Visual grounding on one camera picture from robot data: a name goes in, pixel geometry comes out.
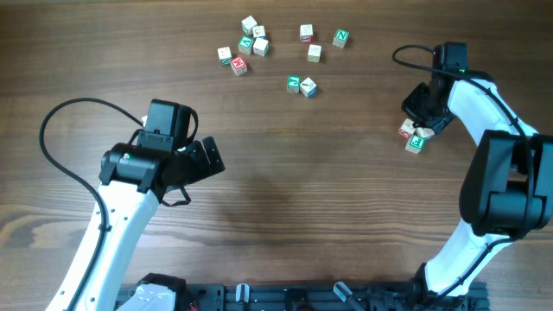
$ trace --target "black metal base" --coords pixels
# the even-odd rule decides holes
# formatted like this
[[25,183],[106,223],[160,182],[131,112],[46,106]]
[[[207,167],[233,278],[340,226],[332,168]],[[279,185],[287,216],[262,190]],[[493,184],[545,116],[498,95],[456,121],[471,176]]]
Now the black metal base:
[[[333,285],[282,285],[250,286],[248,302],[236,301],[235,286],[221,284],[187,284],[186,293],[179,297],[175,310],[188,311],[195,303],[198,311],[339,311],[353,310],[333,292]],[[370,285],[352,285],[353,299],[367,311],[489,311],[486,284],[476,282],[464,297],[459,297],[456,307],[422,308],[413,303],[407,295],[413,282],[382,282]],[[117,309],[129,300],[137,286],[119,290]]]

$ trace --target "small cube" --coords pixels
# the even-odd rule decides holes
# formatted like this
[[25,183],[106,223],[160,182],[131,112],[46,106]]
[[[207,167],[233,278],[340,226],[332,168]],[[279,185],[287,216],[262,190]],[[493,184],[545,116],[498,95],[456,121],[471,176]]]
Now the small cube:
[[300,91],[306,98],[310,98],[317,92],[317,84],[311,78],[307,78],[300,84]]
[[248,16],[242,21],[242,29],[247,35],[251,35],[253,28],[257,26],[256,20],[253,17]]
[[313,42],[313,25],[300,26],[300,41]]
[[249,36],[242,36],[240,42],[238,43],[238,51],[244,54],[251,54],[251,47],[253,46],[253,39]]
[[252,32],[253,40],[256,40],[257,38],[267,39],[267,35],[265,34],[265,26],[256,26],[253,28]]
[[409,120],[408,118],[405,119],[404,123],[401,124],[401,128],[399,128],[399,131],[397,133],[405,138],[411,138],[411,136],[415,134],[413,121]]
[[309,44],[308,61],[319,62],[321,59],[322,46]]
[[248,66],[245,64],[245,60],[242,58],[242,56],[232,59],[231,67],[236,75],[240,75],[248,71]]
[[336,35],[334,35],[334,41],[332,42],[332,44],[338,48],[344,48],[348,37],[349,37],[349,31],[345,31],[344,29],[338,29],[336,31]]
[[231,48],[218,48],[217,53],[219,53],[219,60],[221,62],[221,65],[223,66],[229,66],[231,65]]
[[417,154],[423,150],[423,146],[424,139],[417,135],[413,135],[411,138],[409,138],[409,141],[405,146],[405,150]]
[[255,43],[253,43],[253,53],[261,56],[267,56],[269,52],[269,42],[263,38],[258,38]]
[[416,128],[415,133],[417,136],[421,137],[424,140],[429,140],[434,136],[434,131],[427,128]]
[[288,76],[288,83],[286,84],[286,92],[297,94],[300,92],[300,76]]

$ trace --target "wood grain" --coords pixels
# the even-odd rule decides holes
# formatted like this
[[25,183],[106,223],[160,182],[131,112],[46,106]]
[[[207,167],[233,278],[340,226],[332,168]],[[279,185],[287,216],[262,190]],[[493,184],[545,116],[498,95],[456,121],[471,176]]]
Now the wood grain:
[[[215,136],[225,173],[189,187],[193,204],[160,206],[125,281],[149,272],[189,282],[402,280],[459,221],[474,143],[457,121],[420,155],[396,134],[399,106],[428,74],[391,62],[404,44],[469,43],[472,68],[540,132],[552,133],[553,5],[547,1],[2,1],[0,6],[0,310],[44,309],[65,276],[92,197],[41,155],[44,116],[102,98],[142,116],[153,98],[190,105]],[[267,58],[221,67],[239,22],[267,30]],[[321,63],[299,25],[313,23]],[[346,48],[332,46],[337,28]],[[426,54],[404,58],[429,63]],[[286,93],[288,75],[320,87]],[[56,159],[98,183],[99,161],[132,122],[82,104],[48,125]],[[171,194],[169,200],[176,199]],[[553,229],[533,232],[479,275],[494,310],[553,309]]]

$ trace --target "wooden table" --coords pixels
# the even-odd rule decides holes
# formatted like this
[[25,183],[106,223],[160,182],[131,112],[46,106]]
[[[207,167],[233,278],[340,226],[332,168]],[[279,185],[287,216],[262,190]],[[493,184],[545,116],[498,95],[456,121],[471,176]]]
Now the wooden table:
[[[60,102],[102,98],[141,117],[153,98],[190,105],[226,171],[161,206],[125,277],[149,272],[235,284],[404,280],[455,229],[475,147],[459,121],[419,155],[396,131],[424,72],[400,67],[404,44],[469,43],[471,68],[540,132],[553,133],[553,5],[478,1],[17,1],[0,8],[0,310],[42,310],[65,276],[93,200],[42,156],[38,129]],[[222,67],[253,15],[269,56]],[[313,23],[321,63],[299,27]],[[332,46],[337,28],[346,48]],[[427,54],[403,54],[429,64]],[[318,94],[288,94],[288,75]],[[103,106],[67,107],[48,125],[54,157],[92,184],[135,126]],[[171,194],[169,200],[177,199]],[[553,308],[553,226],[496,256],[479,275],[494,310]]]

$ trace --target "toy block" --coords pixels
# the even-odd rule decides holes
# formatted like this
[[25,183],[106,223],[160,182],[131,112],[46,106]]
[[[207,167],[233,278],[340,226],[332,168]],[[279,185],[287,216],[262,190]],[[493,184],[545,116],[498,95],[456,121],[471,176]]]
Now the toy block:
[[311,78],[307,78],[300,84],[300,91],[306,98],[310,98],[317,92],[317,84]]
[[242,36],[240,42],[238,43],[238,51],[244,54],[251,54],[251,47],[253,46],[253,39],[249,36]]
[[253,43],[253,53],[261,56],[267,56],[269,52],[269,42],[263,38],[258,38],[255,43]]
[[416,128],[415,133],[417,136],[421,137],[424,140],[429,140],[435,134],[432,129],[426,129],[426,128]]
[[349,31],[345,31],[344,29],[338,29],[336,31],[336,35],[334,35],[334,41],[332,42],[332,45],[338,48],[344,48],[348,37],[349,37]]
[[415,127],[413,126],[413,121],[409,119],[405,119],[404,123],[401,124],[401,127],[399,128],[399,131],[397,133],[405,138],[411,138],[411,136],[415,134]]
[[288,76],[288,83],[286,84],[286,92],[297,94],[300,92],[300,76]]
[[256,26],[257,26],[257,22],[251,16],[246,17],[242,21],[242,29],[247,35],[251,35],[253,28]]
[[309,44],[308,61],[319,62],[321,59],[322,46]]
[[313,25],[300,26],[300,41],[313,42]]
[[242,56],[232,59],[231,67],[236,75],[240,75],[248,71],[248,66],[245,64],[245,60],[242,58]]
[[217,53],[219,54],[219,60],[221,62],[221,65],[223,66],[229,66],[231,65],[231,48],[218,48]]
[[253,40],[256,40],[257,38],[267,39],[267,35],[265,34],[265,26],[256,26],[253,28],[252,32]]
[[417,135],[413,135],[411,136],[411,138],[409,138],[409,141],[405,146],[405,150],[417,154],[423,150],[423,146],[424,146],[424,139],[422,139]]

